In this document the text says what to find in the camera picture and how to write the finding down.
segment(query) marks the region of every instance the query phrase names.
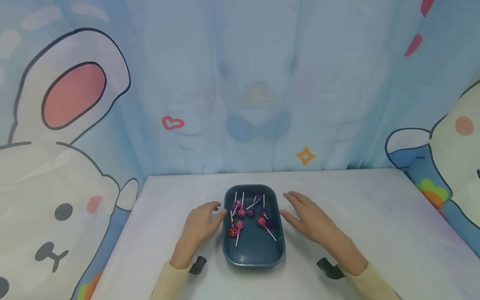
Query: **pink cheek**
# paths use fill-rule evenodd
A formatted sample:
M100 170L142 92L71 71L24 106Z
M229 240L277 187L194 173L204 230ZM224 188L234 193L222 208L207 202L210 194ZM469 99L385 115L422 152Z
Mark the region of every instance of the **pink cheek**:
M103 201L102 196L95 196L90 198L90 201L87 204L87 212L91 215L96 213L96 210L98 209L102 201Z
M455 121L455 130L461 135L471 135L473 132L473 122L469 117L461 116Z

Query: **left hand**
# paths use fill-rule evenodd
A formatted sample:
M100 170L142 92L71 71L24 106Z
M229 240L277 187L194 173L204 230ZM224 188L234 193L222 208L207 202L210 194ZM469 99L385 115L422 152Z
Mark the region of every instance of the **left hand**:
M212 212L218 211L220 205L220 202L212 201L192 209L185 221L182 236L177 242L175 251L170 259L171 266L182 270L190 265L198 247L212 237L220 224L222 224L223 218L227 213L226 209L218 213L212 221Z

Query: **blue bow tie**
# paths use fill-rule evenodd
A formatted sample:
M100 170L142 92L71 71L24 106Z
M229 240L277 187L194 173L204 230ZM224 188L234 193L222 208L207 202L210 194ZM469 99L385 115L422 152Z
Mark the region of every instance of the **blue bow tie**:
M235 140L245 143L259 135L267 140L276 140L287 133L290 127L290 116L280 112L265 124L251 125L250 122L238 115L229 115L227 118L227 131Z

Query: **white table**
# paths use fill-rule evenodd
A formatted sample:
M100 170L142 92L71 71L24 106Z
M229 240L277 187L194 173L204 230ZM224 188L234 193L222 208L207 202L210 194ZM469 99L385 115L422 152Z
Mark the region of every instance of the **white table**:
M275 191L281 208L289 208L282 192L311 197L404 299L478 299L480 260L395 169L150 176L93 299L148 299L190 210L209 200L223 203L234 185L257 183ZM354 299L344 279L328 279L315 265L322 257L334 263L332 258L282 224L286 259L269 270L230 265L219 229L198 251L208 263L190 276L183 298Z

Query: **plastic tray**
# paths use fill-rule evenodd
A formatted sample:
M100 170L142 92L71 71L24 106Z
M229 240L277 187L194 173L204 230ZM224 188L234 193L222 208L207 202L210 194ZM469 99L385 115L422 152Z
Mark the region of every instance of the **plastic tray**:
M236 238L228 235L231 228L230 209L234 205L235 192L237 192L237 200L241 200L242 193L245 193L244 209L253 203L256 195L265 194L265 207L269 217L273 220L270 231L277 239L276 242L263 227L257 225L257 218L260 216L263 206L260 202L255 206L254 217L250 218L246 214L244 218L233 217L234 224L238 220L244 223L244 228L240 231L238 246L235 247ZM244 268L269 268L283 260L285 239L275 192L271 188L261 184L236 185L225 194L224 205L228 212L223 222L222 248L223 254L229 262Z

